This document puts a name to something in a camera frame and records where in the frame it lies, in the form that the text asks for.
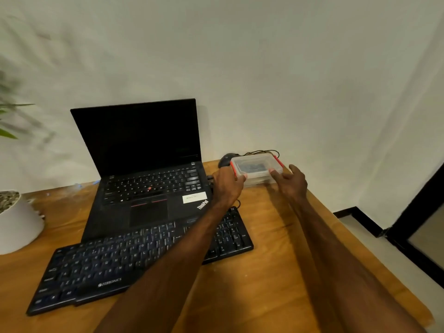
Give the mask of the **person's left forearm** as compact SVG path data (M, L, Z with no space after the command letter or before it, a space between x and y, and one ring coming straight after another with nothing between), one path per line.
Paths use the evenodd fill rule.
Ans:
M215 198L184 237L119 297L94 333L170 333L233 200Z

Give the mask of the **person's right hand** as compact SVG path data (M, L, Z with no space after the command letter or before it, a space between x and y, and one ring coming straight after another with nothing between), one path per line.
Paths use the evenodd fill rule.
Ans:
M282 173L284 180L277 183L280 192L292 205L301 205L308 202L307 181L305 175L293 164L289 164L291 173Z

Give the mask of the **white plant pot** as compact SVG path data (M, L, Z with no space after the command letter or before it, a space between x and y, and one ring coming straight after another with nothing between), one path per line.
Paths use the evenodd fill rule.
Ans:
M34 241L44 219L18 191L0 191L0 255L13 253Z

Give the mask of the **person's left hand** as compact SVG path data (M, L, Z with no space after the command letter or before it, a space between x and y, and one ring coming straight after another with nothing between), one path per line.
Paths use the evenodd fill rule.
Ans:
M238 200L246 180L236 180L231 167L219 168L213 173L213 204L227 211Z

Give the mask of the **black keyboard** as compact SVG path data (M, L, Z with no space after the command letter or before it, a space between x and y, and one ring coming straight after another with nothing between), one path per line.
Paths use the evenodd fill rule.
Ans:
M162 223L56 249L26 315L79 306L124 292L195 222Z

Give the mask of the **black laptop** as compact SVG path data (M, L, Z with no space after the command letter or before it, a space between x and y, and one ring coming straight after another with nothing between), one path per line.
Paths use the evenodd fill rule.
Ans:
M193 221L212 200L196 99L73 108L100 175L81 242Z

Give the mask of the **green plant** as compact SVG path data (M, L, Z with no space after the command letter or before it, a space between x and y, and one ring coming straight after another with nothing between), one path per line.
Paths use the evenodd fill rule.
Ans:
M20 94L22 84L17 69L5 57L0 56L0 137L2 138L18 140L13 132L27 133L25 129L3 121L4 117L23 116L20 110L23 107L35 106L34 103L22 100Z

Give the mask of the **black door frame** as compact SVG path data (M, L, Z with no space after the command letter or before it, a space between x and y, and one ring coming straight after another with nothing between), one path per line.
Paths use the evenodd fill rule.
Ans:
M444 267L410 242L421 226L444 206L444 163L426 182L401 216L386 232L386 239L444 289Z

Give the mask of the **black computer mouse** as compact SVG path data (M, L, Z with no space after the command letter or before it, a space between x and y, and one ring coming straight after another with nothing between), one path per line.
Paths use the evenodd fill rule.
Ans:
M218 168L222 168L222 167L229 167L230 166L230 162L234 157L240 157L240 154L237 153L227 153L225 154L218 163Z

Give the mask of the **clear plastic box red clips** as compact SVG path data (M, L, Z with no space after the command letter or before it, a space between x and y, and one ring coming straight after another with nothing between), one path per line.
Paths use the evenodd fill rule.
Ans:
M275 170L282 174L284 165L271 153L258 153L234 157L230 161L231 168L236 178L243 175L246 178L244 188L262 184L273 184L275 180L271 177L269 170Z

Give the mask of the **person's right forearm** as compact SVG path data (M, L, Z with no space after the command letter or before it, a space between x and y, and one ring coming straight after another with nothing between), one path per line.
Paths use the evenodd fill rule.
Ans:
M348 333L427 333L344 246L306 197L292 194L288 200Z

